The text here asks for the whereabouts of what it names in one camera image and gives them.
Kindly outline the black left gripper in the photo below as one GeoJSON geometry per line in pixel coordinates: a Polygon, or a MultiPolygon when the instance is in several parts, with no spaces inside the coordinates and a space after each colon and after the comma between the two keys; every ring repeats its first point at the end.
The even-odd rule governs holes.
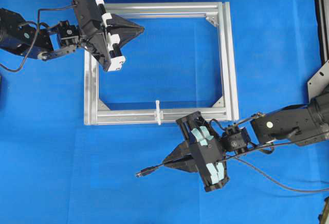
{"type": "Polygon", "coordinates": [[[72,0],[80,31],[80,44],[105,72],[119,71],[125,62],[121,49],[144,32],[144,27],[117,15],[103,12],[103,0],[72,0]],[[130,28],[137,30],[114,30],[130,28]]]}

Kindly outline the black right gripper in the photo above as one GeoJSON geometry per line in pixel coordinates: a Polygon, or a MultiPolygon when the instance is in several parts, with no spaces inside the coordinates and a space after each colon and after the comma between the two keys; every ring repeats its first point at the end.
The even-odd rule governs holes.
{"type": "Polygon", "coordinates": [[[163,163],[171,169],[199,172],[206,192],[221,189],[229,181],[220,137],[199,111],[176,120],[185,142],[181,142],[163,163]]]}

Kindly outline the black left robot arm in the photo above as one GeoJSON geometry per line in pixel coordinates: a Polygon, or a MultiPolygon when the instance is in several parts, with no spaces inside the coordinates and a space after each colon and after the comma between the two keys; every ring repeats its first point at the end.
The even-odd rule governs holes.
{"type": "Polygon", "coordinates": [[[49,26],[27,21],[1,9],[1,49],[11,54],[48,61],[84,49],[105,72],[120,70],[125,62],[121,48],[144,32],[144,27],[107,12],[104,0],[72,0],[78,24],[60,21],[49,26]]]}

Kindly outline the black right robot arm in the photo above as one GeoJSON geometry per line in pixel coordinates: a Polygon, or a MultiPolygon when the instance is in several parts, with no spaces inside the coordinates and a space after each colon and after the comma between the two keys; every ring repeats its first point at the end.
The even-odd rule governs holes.
{"type": "Polygon", "coordinates": [[[277,147],[295,144],[306,146],[328,140],[328,73],[320,69],[319,81],[309,81],[308,104],[291,105],[271,113],[258,112],[238,123],[222,127],[218,134],[212,126],[216,119],[206,121],[200,111],[177,119],[184,141],[161,164],[146,167],[136,177],[147,176],[162,166],[199,173],[204,190],[221,189],[229,181],[227,161],[259,151],[272,154],[277,147]]]}

